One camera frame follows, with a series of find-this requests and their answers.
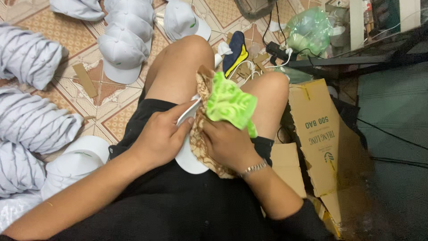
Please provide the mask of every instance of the green rag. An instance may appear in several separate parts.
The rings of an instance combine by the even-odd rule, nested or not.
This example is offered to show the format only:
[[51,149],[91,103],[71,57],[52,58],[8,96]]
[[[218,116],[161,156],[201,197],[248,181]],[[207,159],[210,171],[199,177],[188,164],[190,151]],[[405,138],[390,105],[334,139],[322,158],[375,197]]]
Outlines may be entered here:
[[240,130],[246,127],[250,137],[255,138],[257,130],[251,116],[256,105],[257,97],[244,93],[235,82],[226,79],[223,72],[215,73],[207,101],[206,114],[210,120],[226,120]]

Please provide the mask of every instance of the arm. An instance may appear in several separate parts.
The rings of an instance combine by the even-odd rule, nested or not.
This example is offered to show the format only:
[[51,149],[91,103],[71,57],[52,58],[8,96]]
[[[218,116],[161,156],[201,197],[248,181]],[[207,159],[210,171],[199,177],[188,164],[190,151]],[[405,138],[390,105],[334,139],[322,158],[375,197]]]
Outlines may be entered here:
[[[247,130],[238,130],[226,122],[206,120],[203,136],[209,155],[238,173],[263,161],[256,153]],[[334,239],[318,218],[311,202],[303,201],[271,167],[251,172],[244,180],[279,235],[304,240]]]
[[174,159],[193,123],[189,118],[177,127],[177,120],[193,103],[154,113],[129,150],[39,204],[3,234],[48,239],[110,204],[137,177]]

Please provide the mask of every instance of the black shirt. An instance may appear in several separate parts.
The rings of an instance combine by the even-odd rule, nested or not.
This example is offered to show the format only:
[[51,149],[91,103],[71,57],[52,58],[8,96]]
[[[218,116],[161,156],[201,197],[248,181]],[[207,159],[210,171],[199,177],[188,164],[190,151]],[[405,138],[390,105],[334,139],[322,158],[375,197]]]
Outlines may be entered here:
[[[130,147],[155,111],[173,103],[146,99],[126,126],[125,137],[110,156]],[[252,139],[257,153],[272,165],[272,140]],[[333,240],[304,201],[294,215],[265,219],[248,185],[239,178],[220,179],[208,170],[187,173],[175,160],[144,174],[110,205],[53,236],[51,240]]]

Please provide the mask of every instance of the cardboard box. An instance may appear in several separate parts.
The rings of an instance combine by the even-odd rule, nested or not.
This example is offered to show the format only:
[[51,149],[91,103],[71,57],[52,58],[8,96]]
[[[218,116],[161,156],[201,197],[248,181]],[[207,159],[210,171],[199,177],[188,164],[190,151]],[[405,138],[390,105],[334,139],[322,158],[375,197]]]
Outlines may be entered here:
[[306,198],[305,186],[297,156],[296,143],[274,144],[270,153],[272,169],[300,197]]
[[373,170],[359,136],[340,118],[323,79],[291,84],[289,103],[315,196],[335,223],[359,229],[371,208],[365,186]]

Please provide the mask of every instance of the leg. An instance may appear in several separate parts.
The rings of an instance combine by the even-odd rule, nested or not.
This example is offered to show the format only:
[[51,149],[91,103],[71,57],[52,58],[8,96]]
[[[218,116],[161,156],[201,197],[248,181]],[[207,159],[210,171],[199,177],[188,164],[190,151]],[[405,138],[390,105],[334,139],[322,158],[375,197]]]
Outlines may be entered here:
[[175,104],[196,94],[196,72],[201,65],[214,69],[214,52],[200,36],[191,35],[163,49],[146,77],[146,99]]
[[278,72],[267,72],[247,81],[241,89],[257,97],[257,107],[251,119],[259,136],[275,139],[288,101],[287,76]]

